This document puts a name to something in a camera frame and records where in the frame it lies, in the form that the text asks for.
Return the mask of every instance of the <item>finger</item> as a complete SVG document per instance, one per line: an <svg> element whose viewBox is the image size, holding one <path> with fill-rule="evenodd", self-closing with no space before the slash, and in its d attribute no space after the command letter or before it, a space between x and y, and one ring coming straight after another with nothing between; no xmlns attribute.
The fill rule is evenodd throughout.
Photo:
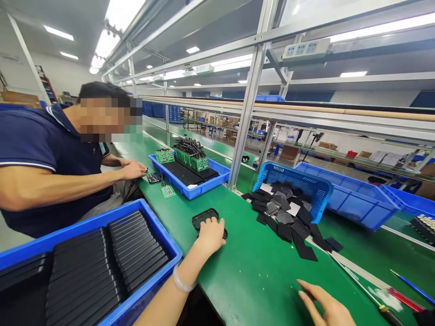
<svg viewBox="0 0 435 326"><path fill-rule="evenodd" d="M304 290L311 293L311 295L322 305L325 311L328 309L329 303L336 301L333 296L323 290L320 286L313 285L299 279L297 281Z"/></svg>
<svg viewBox="0 0 435 326"><path fill-rule="evenodd" d="M307 294L304 293L303 291L299 291L299 296L304 302L305 306L307 307L308 312L311 315L314 324L316 326L326 326L325 320L319 314L316 306L314 305L314 302L307 296Z"/></svg>

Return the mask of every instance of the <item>forearm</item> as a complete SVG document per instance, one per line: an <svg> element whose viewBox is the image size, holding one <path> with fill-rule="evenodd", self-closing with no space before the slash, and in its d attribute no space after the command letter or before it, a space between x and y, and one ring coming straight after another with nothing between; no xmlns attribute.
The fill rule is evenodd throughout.
<svg viewBox="0 0 435 326"><path fill-rule="evenodd" d="M20 185L17 193L22 210L74 201L122 180L118 171L86 176L40 175Z"/></svg>
<svg viewBox="0 0 435 326"><path fill-rule="evenodd" d="M178 276L185 285L192 285L208 257L195 244L178 267ZM157 292L134 326L175 326L180 318L188 293L178 290L172 276Z"/></svg>
<svg viewBox="0 0 435 326"><path fill-rule="evenodd" d="M110 153L106 157L103 157L101 164L109 167L119 167L122 166L121 160L121 158Z"/></svg>

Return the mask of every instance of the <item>navy polo shirt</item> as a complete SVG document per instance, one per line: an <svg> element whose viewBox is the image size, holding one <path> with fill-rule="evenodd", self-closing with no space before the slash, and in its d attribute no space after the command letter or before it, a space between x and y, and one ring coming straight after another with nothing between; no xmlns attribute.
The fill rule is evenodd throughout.
<svg viewBox="0 0 435 326"><path fill-rule="evenodd" d="M106 143L81 142L59 104L0 111L0 167L22 165L82 176L101 173L102 159L109 154ZM63 204L1 212L11 229L38 238L76 223L112 193L110 186Z"/></svg>

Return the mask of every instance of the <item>man's hand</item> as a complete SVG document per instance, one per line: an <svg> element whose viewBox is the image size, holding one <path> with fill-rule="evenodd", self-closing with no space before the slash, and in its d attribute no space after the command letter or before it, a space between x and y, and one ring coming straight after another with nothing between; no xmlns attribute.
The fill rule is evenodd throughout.
<svg viewBox="0 0 435 326"><path fill-rule="evenodd" d="M305 292L299 291L299 296L305 303L315 326L356 326L349 310L335 300L328 292L320 286L312 285L302 280L298 280L298 282L305 292L309 293L322 305L325 312L322 317L311 298Z"/></svg>
<svg viewBox="0 0 435 326"><path fill-rule="evenodd" d="M127 181L143 177L146 174L147 168L142 163L130 161L130 163L118 171L121 173L122 179Z"/></svg>

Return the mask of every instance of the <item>screwdriver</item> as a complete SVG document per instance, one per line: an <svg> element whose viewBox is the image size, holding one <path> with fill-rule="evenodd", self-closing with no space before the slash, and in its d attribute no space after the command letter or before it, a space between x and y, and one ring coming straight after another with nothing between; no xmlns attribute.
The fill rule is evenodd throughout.
<svg viewBox="0 0 435 326"><path fill-rule="evenodd" d="M348 271L347 268L345 268L341 262L339 262L337 260L337 258L335 258L331 253L328 253L336 262L338 265L340 265L340 267L352 278L352 280L354 280L354 282L361 288L364 290L364 292L373 300L373 302L377 305L379 312L381 314L381 316L391 325L391 326L404 326L400 320L398 320L398 318L396 317L396 315L394 315L394 313L391 311L390 308L388 308L385 305L382 305L379 303L378 300L376 300L376 298L369 292L366 290L366 288L364 286L361 285L360 282L358 282L358 280L355 278L355 276Z"/></svg>

